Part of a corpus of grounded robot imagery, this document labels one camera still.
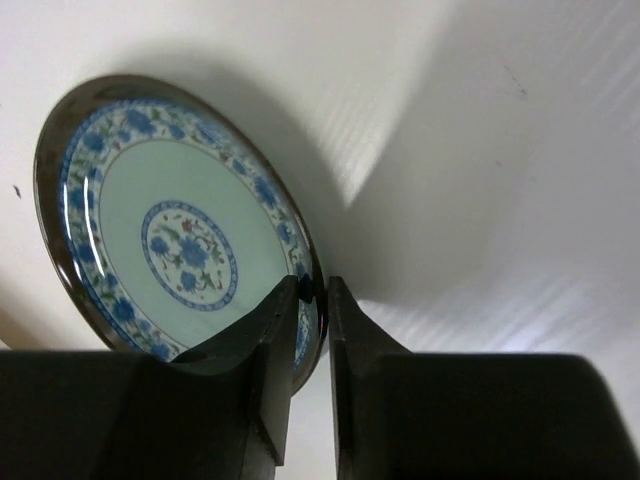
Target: blue flower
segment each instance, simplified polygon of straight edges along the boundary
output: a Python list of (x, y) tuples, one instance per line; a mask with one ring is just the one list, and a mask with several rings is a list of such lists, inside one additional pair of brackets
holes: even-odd
[(138, 110), (127, 110), (127, 122), (133, 128), (145, 135), (153, 135), (156, 133), (156, 127), (151, 123), (149, 117)]
[(289, 245), (291, 243), (291, 232), (289, 231), (289, 227), (287, 226), (287, 224), (281, 223), (280, 225), (278, 225), (277, 230), (278, 230), (278, 235), (280, 235), (280, 238), (282, 239), (282, 241), (287, 245)]
[(264, 177), (258, 177), (254, 180), (254, 184), (256, 187), (256, 193), (258, 194), (258, 197), (260, 197), (260, 200), (266, 203), (269, 208), (275, 208), (276, 205), (278, 205), (278, 197), (276, 197), (276, 194), (271, 188), (271, 185), (269, 185), (269, 182), (267, 182)]
[(178, 243), (182, 247), (180, 255), (186, 264), (194, 268), (204, 269), (204, 264), (209, 258), (209, 254), (202, 249), (200, 244), (193, 237), (186, 237)]
[(104, 137), (96, 132), (87, 133), (82, 143), (92, 152), (100, 153), (104, 149)]
[(234, 160), (232, 163), (233, 169), (238, 172), (240, 175), (246, 175), (247, 169), (242, 165), (239, 161)]
[(169, 125), (169, 132), (176, 140), (182, 140), (185, 137), (184, 130), (177, 125)]
[(102, 180), (102, 172), (100, 171), (100, 169), (93, 167), (91, 170), (89, 170), (89, 179), (95, 180), (96, 182)]
[(118, 279), (113, 273), (107, 273), (106, 279), (107, 285), (109, 285), (111, 288), (115, 287), (118, 284)]
[(180, 283), (182, 283), (185, 291), (189, 293), (196, 291), (196, 282), (196, 276), (193, 273), (182, 272), (182, 275), (180, 275)]
[[(93, 209), (94, 198), (91, 190), (87, 192), (87, 202), (89, 203), (89, 210)], [(78, 210), (84, 210), (84, 190), (80, 187), (71, 190), (71, 193), (69, 193), (69, 203)]]
[(151, 345), (151, 355), (166, 362), (169, 360), (169, 355), (171, 355), (171, 349), (166, 343)]
[(161, 257), (169, 253), (169, 245), (162, 237), (153, 237), (151, 239), (151, 251)]
[(93, 255), (93, 249), (88, 243), (83, 243), (78, 247), (78, 257), (80, 257), (80, 260), (87, 263), (93, 263), (96, 261), (96, 257)]
[(220, 142), (220, 134), (209, 125), (203, 123), (198, 124), (198, 131), (207, 142), (211, 144)]
[(113, 315), (123, 322), (130, 322), (136, 317), (136, 312), (133, 310), (133, 306), (124, 297), (113, 304)]
[(128, 142), (129, 140), (131, 140), (131, 134), (129, 132), (127, 132), (126, 130), (120, 130), (118, 131), (118, 138), (123, 141), (123, 142)]
[(304, 265), (302, 265), (302, 263), (296, 263), (296, 275), (298, 275), (298, 278), (304, 277), (306, 273), (307, 270), (304, 268)]

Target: blue flower pattern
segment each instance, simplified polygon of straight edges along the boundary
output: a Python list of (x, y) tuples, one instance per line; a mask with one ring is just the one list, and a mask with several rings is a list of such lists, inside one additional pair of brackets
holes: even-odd
[(151, 239), (151, 251), (159, 257), (162, 257), (163, 255), (169, 253), (169, 245), (167, 245), (167, 242), (164, 241), (164, 238), (153, 237)]
[(182, 140), (186, 136), (184, 130), (182, 130), (177, 125), (169, 125), (169, 132), (171, 133), (171, 136), (176, 140)]
[(278, 231), (278, 235), (280, 235), (282, 241), (289, 245), (291, 243), (291, 231), (289, 230), (289, 226), (282, 222), (278, 225), (276, 230)]
[(135, 318), (136, 312), (129, 300), (120, 297), (113, 306), (113, 315), (123, 322), (131, 322)]
[(96, 257), (93, 254), (93, 249), (88, 243), (83, 243), (78, 247), (78, 256), (83, 262), (93, 263), (96, 261)]
[(204, 268), (204, 263), (209, 258), (209, 254), (202, 249), (202, 246), (193, 237), (185, 237), (179, 241), (182, 250), (180, 255), (187, 265), (195, 268)]
[[(102, 156), (111, 155), (112, 156), (112, 155), (115, 155), (113, 153), (114, 149), (111, 147), (107, 147), (107, 145), (112, 145), (112, 144), (116, 145), (116, 149), (119, 150), (121, 144), (123, 143), (129, 143), (131, 141), (135, 141), (136, 138), (143, 139), (144, 137), (148, 138), (151, 136), (155, 136), (159, 133), (162, 134), (162, 132), (164, 131), (166, 132), (165, 135), (168, 135), (170, 138), (173, 138), (175, 140), (183, 140), (187, 142), (201, 141), (201, 142), (204, 142), (204, 144), (212, 145), (213, 148), (215, 149), (223, 149), (218, 151), (224, 151), (225, 148), (228, 148), (226, 147), (226, 142), (228, 141), (226, 137), (226, 133), (220, 133), (220, 131), (218, 130), (219, 127), (210, 126), (210, 124), (206, 120), (198, 119), (195, 123), (193, 123), (192, 127), (185, 130), (185, 126), (183, 124), (176, 124), (171, 119), (168, 119), (166, 116), (158, 119), (155, 114), (151, 115), (151, 113), (154, 113), (154, 112), (151, 112), (150, 108), (147, 107), (146, 105), (153, 105), (153, 102), (150, 102), (148, 100), (126, 101), (126, 102), (122, 102), (122, 105), (123, 106), (126, 105), (126, 107), (125, 108), (118, 107), (118, 108), (120, 109), (119, 111), (122, 112), (122, 115), (126, 120), (126, 123), (115, 124), (114, 126), (116, 128), (112, 130), (111, 133), (105, 133), (104, 128), (98, 129), (96, 127), (95, 130), (93, 128), (87, 128), (84, 135), (78, 137), (79, 138), (78, 144), (83, 145), (84, 147), (86, 147), (88, 151), (92, 152), (95, 155), (102, 155)], [(111, 107), (111, 106), (105, 107), (105, 111), (107, 108), (112, 110), (115, 107)], [(88, 127), (92, 127), (93, 124), (94, 124), (93, 122), (91, 124), (87, 123)], [(194, 136), (193, 133), (190, 133), (191, 137), (189, 137), (187, 135), (187, 132), (195, 132), (196, 136)], [(110, 135), (112, 139), (116, 139), (115, 143), (110, 143), (110, 140), (109, 140)], [(260, 169), (256, 170), (254, 164), (252, 163), (246, 164), (244, 163), (244, 160), (241, 160), (241, 158), (244, 158), (244, 156), (250, 158), (253, 155), (252, 152), (245, 151), (242, 149), (238, 150), (237, 148), (229, 148), (228, 152), (229, 152), (228, 156), (230, 157), (227, 163), (228, 168), (232, 169), (232, 171), (234, 171), (243, 181), (245, 181), (247, 186), (254, 192), (256, 197), (262, 202), (263, 206), (266, 209), (273, 211), (274, 215), (277, 212), (280, 212), (279, 214), (281, 215), (282, 208), (284, 208), (285, 211), (287, 211), (288, 207), (286, 206), (286, 202), (281, 203), (282, 200), (280, 199), (280, 193), (277, 192), (277, 187), (271, 184), (271, 181), (265, 176), (265, 173), (261, 172)], [(65, 162), (71, 162), (71, 157), (68, 157), (68, 159), (65, 159)], [(89, 184), (89, 191), (87, 192), (87, 205), (86, 205), (86, 208), (91, 212), (90, 213), (91, 217), (95, 215), (93, 213), (93, 209), (95, 207), (95, 198), (96, 198), (93, 192), (94, 187), (92, 185), (93, 183), (95, 183), (96, 185), (99, 185), (100, 182), (103, 180), (102, 171), (103, 171), (102, 168), (97, 168), (97, 166), (94, 165), (89, 170), (85, 170), (84, 174), (82, 173), (80, 174), (81, 176), (87, 177), (92, 181), (92, 183)], [(77, 222), (78, 225), (80, 225), (81, 223), (86, 225), (86, 220), (84, 219), (85, 214), (83, 213), (85, 209), (83, 185), (82, 183), (74, 183), (71, 181), (71, 179), (67, 180), (66, 183), (68, 186), (71, 187), (67, 194), (67, 201), (69, 203), (69, 206), (72, 207), (72, 209), (75, 209), (75, 210), (69, 211), (69, 216), (75, 217), (76, 215), (78, 215), (78, 222)], [(281, 239), (283, 245), (287, 245), (289, 246), (289, 248), (291, 247), (306, 248), (304, 243), (300, 243), (300, 240), (301, 240), (300, 234), (297, 232), (296, 227), (292, 226), (292, 223), (291, 223), (292, 221), (293, 221), (293, 216), (290, 217), (290, 219), (285, 219), (284, 221), (282, 220), (282, 218), (278, 218), (278, 222), (274, 223), (274, 228), (276, 229), (276, 232), (279, 238)], [(94, 221), (93, 218), (90, 219), (90, 223), (91, 223), (91, 231), (94, 232), (93, 234), (99, 235), (96, 222)], [(83, 262), (82, 268), (85, 270), (95, 269), (96, 268), (95, 267), (96, 252), (94, 251), (92, 246), (89, 244), (86, 236), (84, 236), (86, 234), (81, 234), (81, 236), (77, 236), (80, 234), (74, 233), (74, 232), (75, 231), (72, 231), (73, 241), (77, 242), (77, 240), (75, 239), (80, 240), (80, 243), (76, 243), (75, 250), (78, 255), (78, 259), (81, 262)], [(163, 254), (166, 254), (167, 248), (163, 247), (161, 243), (156, 243), (155, 248), (152, 248), (152, 252), (156, 256), (162, 256)], [(189, 239), (185, 239), (182, 242), (180, 254), (185, 264), (191, 265), (191, 266), (193, 265), (201, 266), (203, 262), (206, 263), (207, 261), (211, 261), (210, 259), (207, 258), (208, 256), (207, 252), (203, 250), (202, 247), (199, 246), (199, 244), (197, 243), (197, 240), (193, 240), (192, 242)], [(297, 259), (297, 261), (294, 261), (294, 263), (291, 265), (295, 270), (295, 273), (299, 277), (308, 275), (307, 272), (309, 270), (308, 270), (308, 267), (306, 266), (306, 262), (309, 261), (308, 257), (305, 258), (304, 256), (303, 257), (296, 256), (295, 258)], [(111, 268), (108, 263), (107, 265), (102, 264), (102, 266), (107, 269)], [(102, 281), (104, 281), (105, 287), (113, 289), (114, 292), (121, 291), (120, 290), (121, 287), (117, 282), (117, 278), (112, 273), (108, 272), (104, 277), (101, 277), (101, 278), (103, 278)], [(195, 291), (196, 287), (194, 286), (194, 282), (193, 282), (194, 278), (196, 279), (196, 285), (197, 285), (200, 280), (198, 280), (198, 278), (195, 275), (193, 275), (193, 278), (189, 277), (188, 275), (184, 277), (183, 279), (184, 282), (182, 283), (182, 285), (185, 291), (187, 292)], [(234, 281), (237, 280), (237, 275), (235, 273), (232, 274), (232, 279), (234, 279)], [(115, 300), (113, 304), (110, 304), (110, 306), (105, 304), (105, 307), (107, 307), (111, 311), (111, 314), (113, 315), (114, 318), (122, 321), (123, 325), (124, 324), (136, 325), (135, 328), (141, 331), (142, 333), (144, 333), (145, 338), (148, 338), (148, 340), (145, 340), (145, 343), (144, 343), (145, 346), (143, 347), (144, 349), (146, 349), (147, 351), (151, 351), (153, 354), (158, 356), (158, 358), (162, 358), (162, 359), (170, 359), (173, 356), (180, 353), (181, 351), (180, 347), (173, 345), (168, 340), (165, 340), (166, 337), (162, 332), (158, 332), (155, 329), (155, 326), (150, 324), (148, 320), (145, 320), (144, 317), (140, 318), (136, 315), (135, 307), (133, 307), (133, 305), (125, 297), (116, 296), (116, 298), (117, 300)], [(300, 316), (301, 325), (303, 324), (303, 322), (308, 323), (311, 321), (310, 318), (308, 317), (308, 314), (303, 315), (302, 310), (300, 315), (301, 315)], [(300, 328), (298, 332), (298, 339), (297, 339), (298, 343), (300, 342), (304, 343), (304, 339), (306, 338), (306, 335), (302, 336), (301, 332), (302, 332), (302, 328)], [(297, 350), (296, 365), (301, 362), (301, 358), (298, 358), (298, 356), (302, 355), (304, 350), (303, 347), (306, 348), (306, 344), (298, 345), (296, 349)]]
[(95, 153), (100, 153), (104, 149), (104, 137), (96, 132), (87, 133), (82, 142), (85, 147)]
[(278, 198), (276, 197), (271, 185), (269, 185), (269, 182), (267, 182), (264, 177), (257, 177), (254, 180), (254, 185), (260, 200), (262, 200), (265, 205), (268, 205), (269, 208), (276, 208), (278, 205)]
[(113, 288), (116, 285), (118, 285), (117, 277), (111, 272), (107, 273), (106, 280), (107, 280), (107, 285), (109, 285), (110, 288)]
[(151, 119), (144, 113), (132, 109), (127, 111), (126, 116), (129, 125), (131, 125), (132, 128), (136, 129), (140, 133), (143, 133), (145, 135), (153, 135), (154, 133), (156, 133), (155, 125), (151, 123)]
[(126, 130), (120, 130), (116, 135), (121, 142), (128, 143), (131, 140), (131, 134)]

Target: ceramic plate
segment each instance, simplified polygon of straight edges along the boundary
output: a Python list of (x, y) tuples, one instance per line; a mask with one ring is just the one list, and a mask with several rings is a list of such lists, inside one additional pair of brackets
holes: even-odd
[(114, 348), (171, 361), (251, 311), (284, 275), (300, 302), (299, 387), (324, 336), (322, 275), (264, 158), (201, 101), (142, 77), (69, 93), (47, 120), (36, 204), (54, 264)]

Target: green leaf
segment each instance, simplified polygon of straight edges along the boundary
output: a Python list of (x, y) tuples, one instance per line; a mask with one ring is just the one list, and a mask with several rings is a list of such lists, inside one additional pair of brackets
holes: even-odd
[(211, 280), (211, 274), (204, 273), (204, 270), (202, 271), (202, 275), (200, 275), (200, 281), (204, 282), (204, 284), (207, 285), (208, 287), (215, 288), (215, 285), (213, 284), (213, 280)]

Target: plate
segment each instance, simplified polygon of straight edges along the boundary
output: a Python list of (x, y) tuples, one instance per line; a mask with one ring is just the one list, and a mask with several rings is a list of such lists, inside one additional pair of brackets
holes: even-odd
[(110, 347), (169, 362), (293, 274), (315, 294), (296, 389), (308, 378), (326, 333), (318, 260), (282, 182), (220, 114), (153, 79), (92, 80), (47, 119), (34, 178), (53, 263)]

